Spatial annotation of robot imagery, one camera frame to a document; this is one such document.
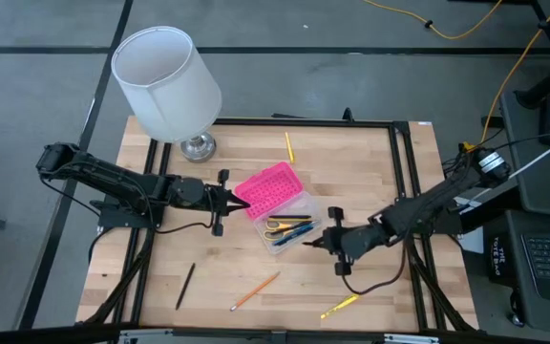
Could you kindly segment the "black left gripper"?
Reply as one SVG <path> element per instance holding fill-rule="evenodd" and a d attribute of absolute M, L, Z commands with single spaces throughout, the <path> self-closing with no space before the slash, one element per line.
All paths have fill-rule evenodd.
<path fill-rule="evenodd" d="M 250 204 L 236 196 L 232 190 L 227 190 L 225 184 L 229 178 L 229 170 L 222 169 L 218 172 L 217 184 L 207 184 L 205 193 L 209 202 L 211 234 L 215 237 L 223 236 L 222 212 L 228 216 L 230 213 L 250 207 Z"/>

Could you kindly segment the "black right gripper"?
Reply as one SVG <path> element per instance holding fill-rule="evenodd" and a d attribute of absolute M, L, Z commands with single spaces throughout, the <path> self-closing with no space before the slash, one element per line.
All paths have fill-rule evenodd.
<path fill-rule="evenodd" d="M 351 275 L 352 262 L 342 248 L 342 237 L 349 232 L 348 228 L 342 226 L 344 211 L 340 207 L 331 206 L 328 208 L 328 216 L 334 221 L 334 226 L 327 227 L 323 231 L 323 236 L 311 242 L 303 242 L 303 245 L 314 248 L 325 248 L 329 254 L 336 256 L 338 259 L 334 264 L 335 274 L 337 276 Z"/>

